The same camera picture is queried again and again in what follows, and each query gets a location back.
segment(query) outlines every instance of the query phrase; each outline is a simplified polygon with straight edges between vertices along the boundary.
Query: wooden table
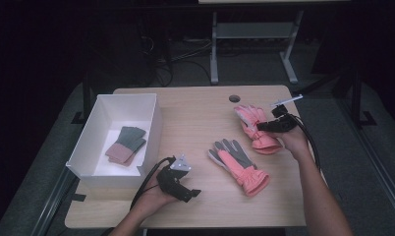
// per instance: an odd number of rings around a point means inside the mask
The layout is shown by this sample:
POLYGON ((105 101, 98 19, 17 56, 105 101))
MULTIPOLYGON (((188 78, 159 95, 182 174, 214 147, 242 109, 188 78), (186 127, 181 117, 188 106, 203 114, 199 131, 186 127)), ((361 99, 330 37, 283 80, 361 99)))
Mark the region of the wooden table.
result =
MULTIPOLYGON (((283 86, 197 87, 197 88, 120 88, 121 93, 157 93, 163 115, 159 159, 185 155, 192 171, 181 183, 201 193, 187 204, 178 202, 161 209, 147 219, 145 228, 211 227, 284 227, 306 225, 302 187, 296 160, 283 149, 261 155, 251 148, 252 141, 243 132, 233 107, 238 104, 262 107, 273 119, 269 104, 291 97, 283 86), (239 103, 230 95, 241 98, 239 103), (259 169, 270 175, 269 185, 253 198, 246 197, 222 167, 207 156, 213 143, 235 139, 259 169)), ((298 115, 293 102, 289 112, 298 115)), ((77 195, 83 202, 72 201, 65 223, 70 228, 116 226, 127 214, 133 189, 89 189, 80 183, 77 195)))

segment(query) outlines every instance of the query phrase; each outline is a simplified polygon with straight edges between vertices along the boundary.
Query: white cardboard box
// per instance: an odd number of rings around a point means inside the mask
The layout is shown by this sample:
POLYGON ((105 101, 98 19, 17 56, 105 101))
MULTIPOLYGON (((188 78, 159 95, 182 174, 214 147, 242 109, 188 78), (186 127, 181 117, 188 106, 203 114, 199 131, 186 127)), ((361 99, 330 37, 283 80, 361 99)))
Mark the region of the white cardboard box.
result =
POLYGON ((66 166, 91 188, 138 188, 157 162, 162 128, 155 93, 101 94, 66 166), (105 155, 123 126, 145 130, 146 143, 128 167, 105 155))

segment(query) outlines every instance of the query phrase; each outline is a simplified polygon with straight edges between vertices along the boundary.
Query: glove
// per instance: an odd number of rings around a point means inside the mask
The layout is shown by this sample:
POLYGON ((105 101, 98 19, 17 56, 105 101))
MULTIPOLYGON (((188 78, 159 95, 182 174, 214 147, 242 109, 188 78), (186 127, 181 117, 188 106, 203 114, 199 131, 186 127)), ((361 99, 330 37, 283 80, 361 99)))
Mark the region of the glove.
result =
POLYGON ((244 132, 253 140, 252 147, 261 154, 273 154, 282 146, 277 139, 268 136, 265 131, 259 131, 256 124, 267 122, 264 111, 252 105, 240 105, 234 107, 235 112, 241 118, 244 132))
POLYGON ((237 141, 230 143, 224 139, 214 145, 215 150, 209 150, 209 157, 231 173, 247 196, 255 196, 268 185, 269 175, 256 169, 237 141))
POLYGON ((105 152, 109 161, 129 166, 136 151, 145 144, 145 139, 142 138, 144 134, 145 131, 140 128, 124 126, 118 140, 105 152))

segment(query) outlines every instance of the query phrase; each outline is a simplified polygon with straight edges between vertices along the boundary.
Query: metal stand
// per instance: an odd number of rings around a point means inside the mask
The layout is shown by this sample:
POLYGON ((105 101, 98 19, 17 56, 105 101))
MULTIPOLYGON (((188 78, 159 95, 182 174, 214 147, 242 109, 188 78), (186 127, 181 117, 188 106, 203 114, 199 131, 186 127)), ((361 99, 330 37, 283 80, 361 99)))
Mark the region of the metal stand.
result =
POLYGON ((216 59, 216 40, 218 38, 289 38, 289 44, 286 49, 280 52, 280 59, 290 83, 296 84, 298 79, 289 58, 299 31, 303 12, 298 12, 294 22, 285 23, 218 23, 216 12, 214 12, 212 22, 212 53, 210 55, 211 83, 213 85, 219 83, 216 59))

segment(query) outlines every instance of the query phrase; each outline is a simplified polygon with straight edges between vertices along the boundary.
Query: gray glove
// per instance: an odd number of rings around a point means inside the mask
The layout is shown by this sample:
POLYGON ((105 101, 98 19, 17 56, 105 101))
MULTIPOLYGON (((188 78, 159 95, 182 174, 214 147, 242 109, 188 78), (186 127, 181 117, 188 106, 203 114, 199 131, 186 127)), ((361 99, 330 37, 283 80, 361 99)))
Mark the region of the gray glove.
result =
POLYGON ((145 131, 140 128, 124 126, 118 140, 105 152, 109 161, 129 166, 135 153, 145 144, 144 135, 145 131))

